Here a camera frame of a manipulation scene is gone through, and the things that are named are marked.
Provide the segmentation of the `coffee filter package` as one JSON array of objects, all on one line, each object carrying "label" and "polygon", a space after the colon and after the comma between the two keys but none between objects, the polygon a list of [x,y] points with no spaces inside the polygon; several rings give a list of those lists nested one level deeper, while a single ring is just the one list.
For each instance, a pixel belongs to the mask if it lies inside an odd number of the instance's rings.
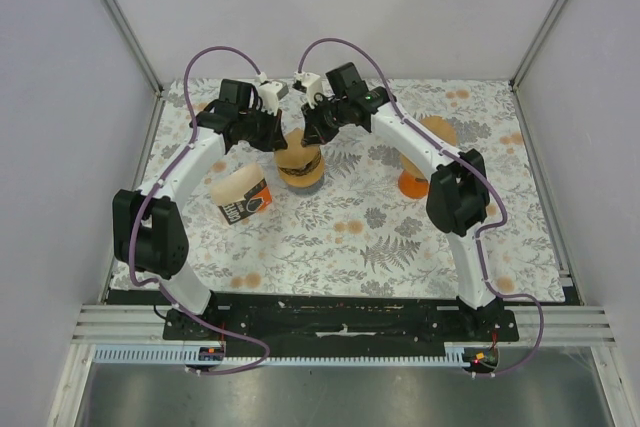
[{"label": "coffee filter package", "polygon": [[272,203],[262,167],[246,165],[214,184],[210,195],[229,225],[265,210]]}]

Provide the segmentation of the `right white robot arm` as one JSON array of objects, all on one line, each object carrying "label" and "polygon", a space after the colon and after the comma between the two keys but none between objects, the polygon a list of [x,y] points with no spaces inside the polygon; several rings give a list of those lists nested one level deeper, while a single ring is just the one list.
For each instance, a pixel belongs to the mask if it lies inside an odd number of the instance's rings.
[{"label": "right white robot arm", "polygon": [[324,93],[317,74],[297,72],[294,88],[306,96],[302,144],[326,145],[340,129],[353,125],[397,149],[428,177],[426,212],[447,237],[458,276],[457,297],[467,308],[458,315],[458,328],[467,339],[483,339],[494,328],[486,309],[497,297],[487,286],[484,258],[474,246],[489,205],[489,187],[482,155],[458,152],[436,138],[396,101],[383,85],[371,88],[353,63],[326,74],[332,94]]}]

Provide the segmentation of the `orange glass carafe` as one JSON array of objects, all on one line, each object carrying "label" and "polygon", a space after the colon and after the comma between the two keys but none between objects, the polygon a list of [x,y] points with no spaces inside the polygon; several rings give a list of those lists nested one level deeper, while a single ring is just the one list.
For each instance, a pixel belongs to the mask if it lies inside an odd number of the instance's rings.
[{"label": "orange glass carafe", "polygon": [[400,192],[410,199],[422,199],[429,191],[429,182],[426,179],[416,177],[408,171],[402,171],[397,186]]}]

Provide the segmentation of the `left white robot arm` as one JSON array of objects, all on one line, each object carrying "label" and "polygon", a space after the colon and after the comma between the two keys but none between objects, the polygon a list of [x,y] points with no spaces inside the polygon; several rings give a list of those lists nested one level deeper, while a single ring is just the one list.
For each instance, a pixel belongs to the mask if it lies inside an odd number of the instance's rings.
[{"label": "left white robot arm", "polygon": [[189,241],[181,210],[209,168],[232,146],[246,142],[261,152],[286,147],[279,101],[282,81],[260,84],[224,79],[216,99],[193,116],[191,136],[160,174],[135,190],[122,189],[112,202],[114,256],[129,266],[132,283],[156,283],[169,301],[189,311],[185,326],[198,339],[219,331],[212,294],[188,264]]}]

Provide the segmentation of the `brown paper coffee filter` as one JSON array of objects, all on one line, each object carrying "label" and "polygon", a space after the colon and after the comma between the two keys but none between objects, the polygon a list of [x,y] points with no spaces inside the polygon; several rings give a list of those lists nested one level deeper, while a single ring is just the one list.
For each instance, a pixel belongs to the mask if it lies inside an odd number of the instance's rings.
[{"label": "brown paper coffee filter", "polygon": [[302,136],[303,130],[301,128],[295,128],[285,136],[288,147],[274,154],[277,167],[301,167],[311,161],[317,154],[321,154],[317,145],[302,145]]}]

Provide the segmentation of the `grey glass dripper cone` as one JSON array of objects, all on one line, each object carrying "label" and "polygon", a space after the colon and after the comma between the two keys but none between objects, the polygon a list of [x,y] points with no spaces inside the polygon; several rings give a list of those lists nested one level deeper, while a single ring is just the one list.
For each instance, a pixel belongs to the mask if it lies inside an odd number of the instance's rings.
[{"label": "grey glass dripper cone", "polygon": [[306,176],[309,175],[310,173],[314,172],[318,166],[320,165],[320,163],[323,161],[322,155],[321,154],[317,154],[311,161],[309,161],[308,163],[306,163],[305,165],[301,166],[301,167],[278,167],[278,170],[285,174],[285,175],[289,175],[289,176],[293,176],[293,177],[301,177],[301,176]]}]

